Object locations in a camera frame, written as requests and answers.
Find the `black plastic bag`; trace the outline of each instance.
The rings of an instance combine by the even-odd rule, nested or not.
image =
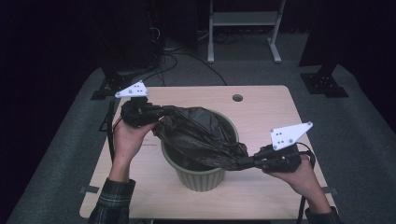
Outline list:
[[[226,119],[202,107],[176,107],[153,132],[167,145],[168,154],[186,169],[201,164],[203,169],[234,171],[238,170],[236,161],[248,156],[245,144],[236,141]]]

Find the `metal frame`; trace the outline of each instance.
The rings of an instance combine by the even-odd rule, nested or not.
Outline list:
[[[215,61],[215,52],[213,47],[213,27],[214,26],[246,26],[246,25],[274,25],[274,31],[271,37],[267,38],[268,45],[273,54],[275,63],[282,63],[279,52],[276,48],[276,37],[282,20],[283,9],[286,0],[281,0],[278,11],[269,12],[214,12],[213,0],[210,0],[209,14],[209,42],[207,44],[207,61]]]

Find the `light wooden surface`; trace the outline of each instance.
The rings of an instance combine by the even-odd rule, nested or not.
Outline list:
[[[239,133],[239,141],[247,145],[249,155],[271,144],[272,128],[309,121],[300,120],[284,86],[156,87],[148,91],[148,99],[155,105],[202,106],[227,116]],[[235,94],[242,95],[243,101],[235,102]],[[315,123],[309,132],[314,131]],[[306,134],[300,142],[310,146]],[[86,194],[80,208],[82,217],[88,217],[95,207],[110,167],[105,142],[90,183],[100,190]],[[320,185],[327,186],[318,163],[315,172]],[[164,159],[160,140],[152,133],[132,161],[130,176],[137,182],[130,206],[133,218],[295,219],[301,199],[288,184],[256,168],[226,172],[221,184],[208,192],[187,189]],[[327,197],[334,205],[332,196]]]

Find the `plaid shirt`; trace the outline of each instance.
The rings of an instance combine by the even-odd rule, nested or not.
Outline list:
[[[102,188],[99,200],[93,209],[89,224],[127,224],[129,204],[136,182],[121,183],[107,179]]]

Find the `white triangular marker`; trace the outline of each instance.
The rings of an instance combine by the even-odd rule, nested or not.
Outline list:
[[[117,98],[121,97],[141,97],[148,96],[149,91],[146,89],[142,80],[136,82],[134,85],[116,93]]]
[[[312,122],[292,125],[283,128],[271,130],[271,140],[273,148],[278,151],[282,148],[289,147],[296,143],[296,141],[303,136],[309,129],[314,126]]]

